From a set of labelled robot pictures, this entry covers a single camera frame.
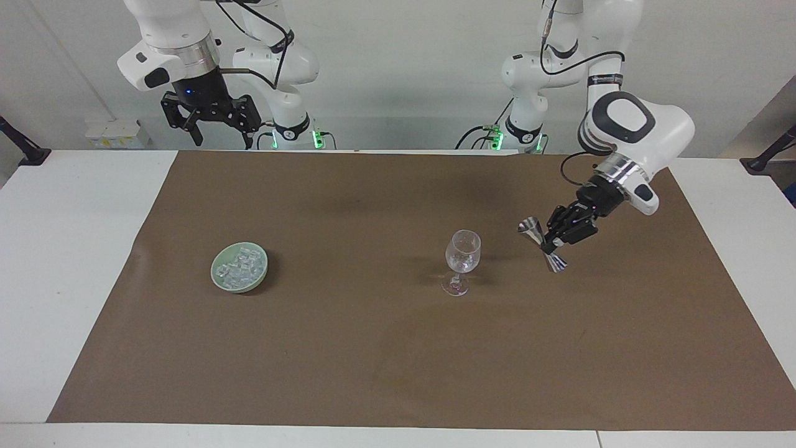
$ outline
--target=white wall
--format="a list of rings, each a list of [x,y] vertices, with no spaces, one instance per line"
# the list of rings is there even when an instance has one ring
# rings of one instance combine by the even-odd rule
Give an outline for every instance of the white wall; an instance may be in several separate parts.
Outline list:
[[[137,92],[115,67],[118,56],[140,39],[122,0],[0,3],[0,107],[11,110],[5,113],[34,139],[84,147],[83,118],[112,114],[140,119],[158,147],[193,146],[162,118],[163,90]],[[322,63],[318,80],[302,87],[308,108],[341,147],[454,146],[463,131],[493,121],[509,99],[499,73],[503,60],[539,42],[538,0],[285,4],[298,38]],[[31,13],[20,5],[33,6],[41,14],[39,26],[52,35],[31,29]],[[231,52],[247,39],[211,2],[203,7],[224,41],[228,65]],[[698,127],[686,155],[717,156],[796,72],[795,22],[793,0],[648,0],[628,53],[625,89],[685,108]],[[68,65],[64,54],[46,55],[59,45],[85,79],[61,76],[59,67]],[[230,85],[235,95],[247,92],[245,84]],[[584,90],[582,84],[548,94],[550,152],[578,149],[575,127]],[[42,102],[19,101],[20,92]],[[202,128],[204,147],[242,144],[223,125]]]
[[[757,157],[796,124],[796,77],[730,143],[722,157]],[[775,159],[796,160],[796,147],[779,153]]]

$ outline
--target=brown paper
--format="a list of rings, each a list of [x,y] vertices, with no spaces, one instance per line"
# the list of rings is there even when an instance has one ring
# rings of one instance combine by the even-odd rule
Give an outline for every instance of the brown paper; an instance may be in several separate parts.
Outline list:
[[[182,152],[50,422],[796,430],[796,393],[668,171],[551,274],[557,156]],[[595,159],[570,177],[587,179]],[[446,295],[456,230],[483,240]],[[224,293],[228,244],[268,252]]]

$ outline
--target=black clamp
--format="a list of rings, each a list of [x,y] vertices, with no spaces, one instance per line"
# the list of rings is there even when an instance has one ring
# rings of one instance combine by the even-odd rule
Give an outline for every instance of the black clamp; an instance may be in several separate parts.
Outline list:
[[[166,92],[160,105],[166,114],[166,119],[172,128],[180,128],[188,132],[197,146],[201,146],[204,137],[197,126],[199,121],[215,121],[227,124],[230,128],[240,131],[246,143],[246,149],[254,144],[252,136],[262,124],[254,100],[249,95],[244,95],[237,100],[228,98],[227,101],[212,103],[209,106],[193,107],[181,103],[174,92]],[[185,108],[188,116],[183,116],[179,106]]]
[[[578,200],[569,207],[558,206],[547,223],[548,233],[544,236],[542,250],[553,253],[563,243],[576,244],[597,234],[595,221],[605,218],[616,210],[625,196],[618,185],[594,175],[577,192]]]

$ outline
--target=green bowl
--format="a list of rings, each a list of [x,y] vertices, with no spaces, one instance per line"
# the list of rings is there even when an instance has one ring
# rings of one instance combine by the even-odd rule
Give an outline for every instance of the green bowl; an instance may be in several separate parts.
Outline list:
[[[216,275],[216,270],[221,265],[234,262],[238,252],[240,252],[240,250],[244,247],[246,249],[259,252],[260,255],[263,256],[263,273],[261,273],[259,277],[249,285],[245,285],[239,289],[226,289],[224,286],[222,286],[224,284],[224,279]],[[213,284],[224,291],[233,294],[248,293],[252,289],[256,288],[260,283],[263,282],[266,273],[268,273],[268,255],[265,253],[265,250],[262,247],[253,242],[239,242],[222,250],[221,253],[216,255],[216,259],[213,260],[213,265],[210,267],[210,277],[213,279]]]

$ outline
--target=wine glass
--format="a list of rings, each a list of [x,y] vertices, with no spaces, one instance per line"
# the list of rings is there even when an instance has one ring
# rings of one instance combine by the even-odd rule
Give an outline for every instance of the wine glass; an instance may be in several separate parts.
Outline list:
[[[445,259],[453,272],[446,274],[443,289],[454,297],[467,294],[470,280],[464,274],[475,269],[481,261],[481,237],[472,230],[456,232],[445,250]]]

